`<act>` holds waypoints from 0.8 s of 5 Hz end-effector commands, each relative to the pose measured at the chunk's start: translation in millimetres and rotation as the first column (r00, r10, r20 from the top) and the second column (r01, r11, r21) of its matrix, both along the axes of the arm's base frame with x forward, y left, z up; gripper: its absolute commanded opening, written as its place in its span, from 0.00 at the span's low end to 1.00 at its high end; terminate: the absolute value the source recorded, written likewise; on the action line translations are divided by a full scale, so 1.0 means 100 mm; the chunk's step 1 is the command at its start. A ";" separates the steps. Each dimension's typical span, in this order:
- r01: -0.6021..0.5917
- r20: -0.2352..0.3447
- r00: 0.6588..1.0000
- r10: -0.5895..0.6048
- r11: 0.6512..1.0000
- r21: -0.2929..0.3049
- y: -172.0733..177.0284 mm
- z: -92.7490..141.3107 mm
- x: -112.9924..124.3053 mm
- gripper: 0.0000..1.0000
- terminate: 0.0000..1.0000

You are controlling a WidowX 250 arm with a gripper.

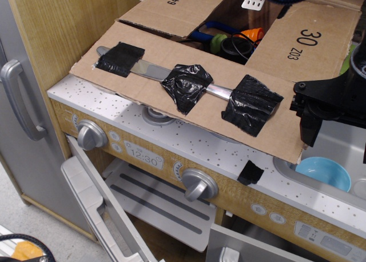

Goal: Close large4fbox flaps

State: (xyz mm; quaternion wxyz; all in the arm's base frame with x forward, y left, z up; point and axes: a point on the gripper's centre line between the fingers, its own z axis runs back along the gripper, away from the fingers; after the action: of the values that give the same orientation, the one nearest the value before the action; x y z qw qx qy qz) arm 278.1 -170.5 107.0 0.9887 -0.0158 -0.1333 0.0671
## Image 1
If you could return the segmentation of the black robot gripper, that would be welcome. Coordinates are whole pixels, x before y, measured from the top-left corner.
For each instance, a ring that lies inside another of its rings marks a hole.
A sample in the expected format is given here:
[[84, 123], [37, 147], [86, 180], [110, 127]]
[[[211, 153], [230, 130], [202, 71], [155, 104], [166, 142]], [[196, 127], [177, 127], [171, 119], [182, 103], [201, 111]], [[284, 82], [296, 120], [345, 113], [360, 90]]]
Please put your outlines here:
[[301, 140], [313, 147], [324, 120], [365, 127], [365, 42], [351, 53], [342, 75], [294, 86], [291, 110], [301, 118]]

